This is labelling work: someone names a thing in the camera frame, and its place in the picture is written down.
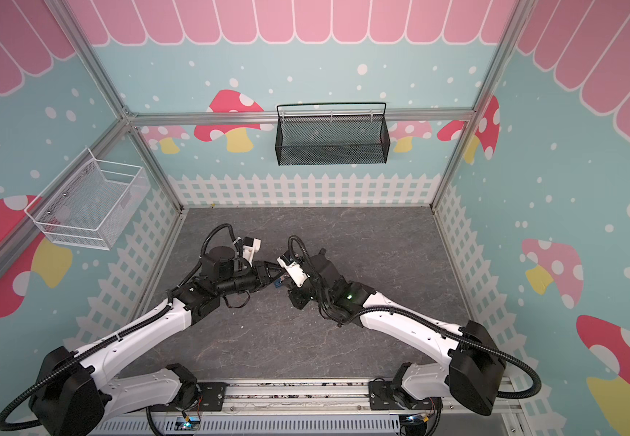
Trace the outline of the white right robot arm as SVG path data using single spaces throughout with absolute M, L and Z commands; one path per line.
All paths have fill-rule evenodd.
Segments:
M 398 401 L 450 396 L 467 410 L 489 416 L 496 400 L 525 400 L 543 387 L 537 371 L 500 351 L 480 323 L 442 322 L 393 302 L 364 283 L 347 280 L 324 251 L 308 252 L 296 235 L 279 264 L 289 276 L 294 307 L 318 305 L 320 316 L 340 327 L 356 325 L 382 332 L 423 352 L 431 364 L 405 363 L 391 388 Z

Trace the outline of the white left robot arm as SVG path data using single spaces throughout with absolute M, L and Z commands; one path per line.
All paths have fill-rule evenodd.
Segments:
M 36 383 L 0 412 L 0 432 L 42 427 L 51 435 L 87 435 L 103 421 L 156 405 L 184 415 L 199 413 L 214 396 L 178 363 L 151 374 L 119 374 L 156 345 L 204 320 L 229 296 L 250 297 L 286 272 L 282 261 L 256 259 L 258 239 L 234 238 L 230 246 L 216 247 L 210 242 L 204 240 L 199 262 L 147 314 L 94 343 L 47 354 Z

